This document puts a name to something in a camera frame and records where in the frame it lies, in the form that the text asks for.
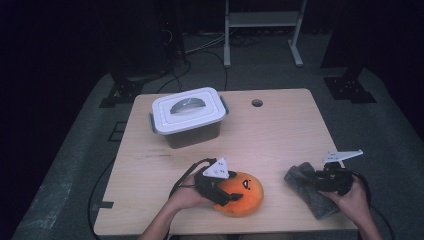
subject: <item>gray carpet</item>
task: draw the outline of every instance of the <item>gray carpet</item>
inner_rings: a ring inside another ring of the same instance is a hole
[[[292,60],[289,36],[254,38],[259,41],[245,48],[232,48],[232,65],[224,69],[222,46],[188,56],[191,65],[175,64],[181,90],[213,87],[226,90],[307,88],[312,92],[339,151],[361,149],[362,156],[345,162],[347,168],[362,173],[369,181],[373,200],[390,221],[397,239],[421,239],[424,236],[424,144],[408,120],[389,96],[383,82],[368,70],[359,81],[371,92],[377,103],[352,104],[333,100],[323,78],[339,76],[345,69],[320,69],[329,35],[304,35],[298,47],[304,66],[297,68]],[[186,37],[186,49],[210,41],[205,37]],[[156,93],[169,74],[145,84],[142,94]],[[102,172],[114,159],[119,142],[109,141],[117,122],[127,121],[131,104],[99,108],[113,81],[110,75],[99,79],[60,149],[32,207],[18,227],[14,239],[94,239],[87,220],[91,191]],[[178,92],[171,82],[161,92]],[[113,138],[119,139],[120,133]],[[102,199],[110,168],[100,179],[93,194],[90,216],[96,217],[96,204]],[[384,239],[390,239],[387,226],[375,215]],[[102,237],[102,239],[135,239],[136,236]],[[293,233],[293,239],[356,239],[355,231]]]

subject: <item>black stand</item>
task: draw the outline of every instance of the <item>black stand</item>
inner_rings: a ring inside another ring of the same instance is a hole
[[[103,98],[99,108],[112,108],[115,107],[115,104],[134,103],[135,98],[141,94],[145,83],[159,79],[167,73],[166,71],[147,73],[135,70],[126,72],[122,67],[112,68],[110,74],[115,84],[108,97]]]
[[[325,84],[335,100],[350,100],[352,103],[376,103],[370,92],[358,81],[363,66],[350,66],[341,77],[326,77]]]

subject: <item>orange pumpkin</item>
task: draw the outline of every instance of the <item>orange pumpkin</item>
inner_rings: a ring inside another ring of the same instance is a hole
[[[254,176],[237,172],[234,178],[226,179],[218,186],[227,192],[241,193],[243,197],[237,201],[229,201],[225,206],[214,204],[214,208],[231,217],[244,217],[257,210],[264,199],[262,184]]]

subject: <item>wooden table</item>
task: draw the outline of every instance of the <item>wooden table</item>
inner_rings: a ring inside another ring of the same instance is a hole
[[[149,124],[152,102],[164,95],[141,95],[134,102],[95,224],[98,235],[140,234],[166,202],[173,184],[195,162],[227,157],[229,170],[250,173],[264,188],[261,208],[245,218],[224,216],[210,205],[186,209],[171,234],[258,233],[356,229],[343,214],[317,221],[306,203],[284,182],[293,165],[322,159],[336,150],[311,93],[306,89],[220,92],[230,113],[213,140],[171,149]],[[262,107],[254,107],[259,99]]]

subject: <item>container handle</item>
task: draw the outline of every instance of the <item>container handle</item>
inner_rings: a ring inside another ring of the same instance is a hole
[[[204,107],[206,106],[205,102],[200,98],[186,98],[183,99],[171,108],[171,114],[178,113],[181,109],[185,107]]]

